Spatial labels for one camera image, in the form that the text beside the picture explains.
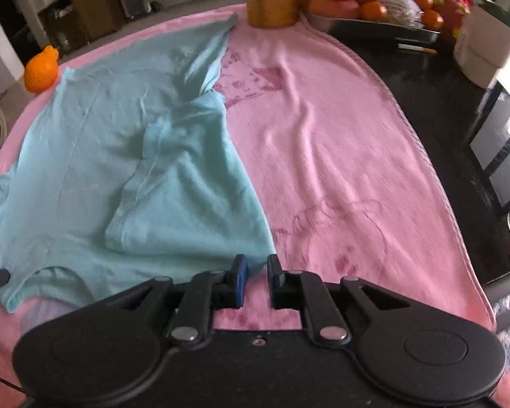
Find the teal t-shirt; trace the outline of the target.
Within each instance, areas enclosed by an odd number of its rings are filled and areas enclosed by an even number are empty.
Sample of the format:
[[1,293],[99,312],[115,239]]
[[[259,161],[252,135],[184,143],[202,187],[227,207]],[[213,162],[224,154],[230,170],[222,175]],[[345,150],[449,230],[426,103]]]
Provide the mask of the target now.
[[0,176],[0,301],[85,306],[273,252],[215,90],[236,17],[66,69]]

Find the pink dog-print towel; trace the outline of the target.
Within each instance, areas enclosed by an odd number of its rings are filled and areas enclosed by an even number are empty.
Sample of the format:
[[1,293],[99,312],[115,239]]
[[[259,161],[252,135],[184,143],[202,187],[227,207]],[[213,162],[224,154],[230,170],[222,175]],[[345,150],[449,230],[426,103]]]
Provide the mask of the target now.
[[[82,55],[58,83],[229,17],[215,90],[274,245],[261,264],[247,258],[243,307],[216,310],[206,341],[181,345],[169,330],[192,277],[158,275],[81,307],[35,296],[8,312],[0,301],[0,407],[487,406],[504,366],[493,312],[425,148],[355,53],[305,23],[256,30],[232,6]],[[17,121],[0,176],[57,86]],[[272,254],[329,286],[349,343],[313,343],[297,311],[271,307]]]

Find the lone orange mandarin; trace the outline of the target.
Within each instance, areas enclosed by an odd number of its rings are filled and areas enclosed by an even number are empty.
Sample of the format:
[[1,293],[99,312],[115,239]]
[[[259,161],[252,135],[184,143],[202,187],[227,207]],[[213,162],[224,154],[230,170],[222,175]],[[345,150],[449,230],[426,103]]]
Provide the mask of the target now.
[[58,50],[48,45],[26,64],[23,83],[26,90],[39,94],[52,87],[58,78]]

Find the metal fruit tray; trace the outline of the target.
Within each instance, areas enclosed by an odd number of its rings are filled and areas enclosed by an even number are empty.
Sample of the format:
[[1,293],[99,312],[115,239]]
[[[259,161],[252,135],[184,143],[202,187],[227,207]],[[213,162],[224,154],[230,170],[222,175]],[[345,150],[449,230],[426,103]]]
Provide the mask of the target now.
[[409,28],[386,22],[374,22],[352,18],[328,18],[305,11],[304,16],[311,27],[340,40],[344,44],[377,40],[385,43],[405,43],[430,46],[439,38],[438,31]]

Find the brown wooden cabinet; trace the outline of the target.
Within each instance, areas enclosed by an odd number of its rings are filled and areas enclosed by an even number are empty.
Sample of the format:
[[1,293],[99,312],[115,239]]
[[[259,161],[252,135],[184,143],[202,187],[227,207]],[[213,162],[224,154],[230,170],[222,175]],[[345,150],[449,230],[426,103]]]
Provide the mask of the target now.
[[126,23],[119,0],[51,0],[38,18],[60,55],[81,49]]

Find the white plant pot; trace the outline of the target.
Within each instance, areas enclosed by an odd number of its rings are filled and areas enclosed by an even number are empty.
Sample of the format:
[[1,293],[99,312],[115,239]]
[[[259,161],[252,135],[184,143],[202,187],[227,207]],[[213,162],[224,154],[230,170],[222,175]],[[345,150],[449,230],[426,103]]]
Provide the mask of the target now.
[[462,23],[453,57],[472,83],[491,87],[510,58],[510,9],[492,0],[473,5]]

